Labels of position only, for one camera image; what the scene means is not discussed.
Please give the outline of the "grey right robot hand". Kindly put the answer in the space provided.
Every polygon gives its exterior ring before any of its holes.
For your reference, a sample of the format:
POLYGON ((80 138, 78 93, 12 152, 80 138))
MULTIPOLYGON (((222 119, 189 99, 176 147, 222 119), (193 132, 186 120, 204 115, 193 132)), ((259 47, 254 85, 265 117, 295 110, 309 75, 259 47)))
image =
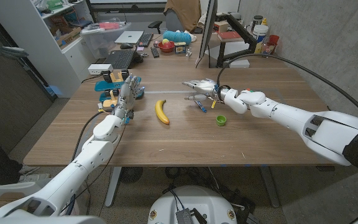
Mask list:
POLYGON ((218 93, 217 83, 212 79, 190 80, 182 84, 196 91, 196 95, 187 97, 187 100, 203 101, 207 98, 212 98, 216 101, 223 101, 224 99, 224 93, 222 91, 218 93))

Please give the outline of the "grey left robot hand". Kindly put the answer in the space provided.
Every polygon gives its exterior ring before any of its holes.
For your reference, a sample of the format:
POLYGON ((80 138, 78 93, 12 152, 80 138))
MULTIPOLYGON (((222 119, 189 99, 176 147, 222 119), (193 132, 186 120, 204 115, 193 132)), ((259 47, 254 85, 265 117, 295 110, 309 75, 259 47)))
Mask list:
POLYGON ((121 86, 117 104, 114 106, 114 116, 124 118, 135 105, 135 100, 140 99, 144 95, 144 86, 139 86, 141 77, 129 76, 125 79, 121 86))

